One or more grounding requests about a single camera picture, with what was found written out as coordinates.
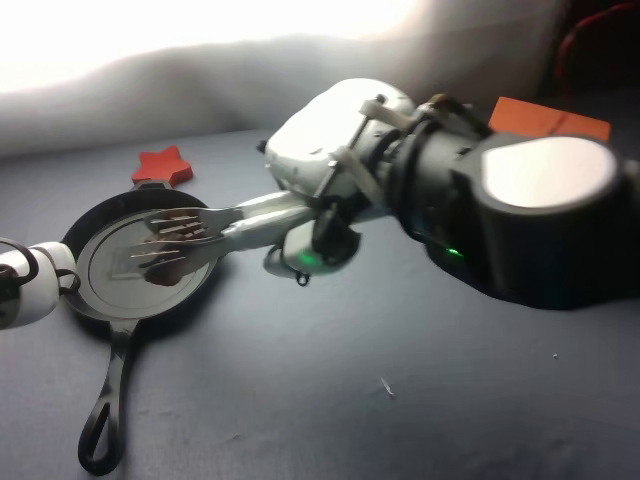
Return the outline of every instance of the gray tabletop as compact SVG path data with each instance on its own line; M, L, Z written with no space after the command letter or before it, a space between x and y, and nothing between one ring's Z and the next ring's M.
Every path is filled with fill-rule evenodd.
M632 154L638 100L577 108L612 120L614 147ZM179 188L205 203L269 193L254 150L265 136L2 160L0 232L61 239L130 188L138 152L173 143L196 174ZM352 265L304 289L264 272L263 251L227 257L183 328L140 342L127 451L106 478L640 477L640 301L564 313L500 302L432 265L393 219L360 230ZM89 476L77 442L108 358L107 339L63 307L0 334L2 478Z

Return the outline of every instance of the green led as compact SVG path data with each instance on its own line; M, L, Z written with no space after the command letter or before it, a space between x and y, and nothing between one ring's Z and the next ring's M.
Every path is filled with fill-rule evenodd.
M320 265L320 261L314 257L313 255L309 255L308 253L303 253L298 257L302 263L305 265L317 266Z
M462 255L455 248L447 248L447 253L450 254L450 255L453 255L454 257L464 258L464 255Z

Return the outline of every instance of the red star-shaped object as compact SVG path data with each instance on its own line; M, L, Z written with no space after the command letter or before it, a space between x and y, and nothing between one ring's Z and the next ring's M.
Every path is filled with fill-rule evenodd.
M176 145L171 145L161 152L140 153L140 168L131 175L131 180L133 183L143 180L164 180L175 187L191 177L193 177L191 164L182 159Z

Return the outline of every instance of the orange block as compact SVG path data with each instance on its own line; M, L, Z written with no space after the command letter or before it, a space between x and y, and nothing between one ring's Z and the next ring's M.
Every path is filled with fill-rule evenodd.
M489 125L497 132L529 137L585 135L603 142L609 141L611 133L611 125L602 120L507 97L498 99Z

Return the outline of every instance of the frying pan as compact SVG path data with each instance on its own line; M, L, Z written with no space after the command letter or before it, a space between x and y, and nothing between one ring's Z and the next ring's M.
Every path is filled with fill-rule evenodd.
M193 295L210 276L215 260L187 275L172 287L146 282L140 275L121 271L118 252L144 241L146 213L155 209L206 207L200 200L166 182L145 181L133 190L112 197L85 213L62 240L76 258L81 286L77 295L65 295L81 316L106 322L111 334L107 376L78 442L78 460L93 475L105 475L124 453L123 371L131 338L142 320L170 312ZM96 447L107 428L106 451Z

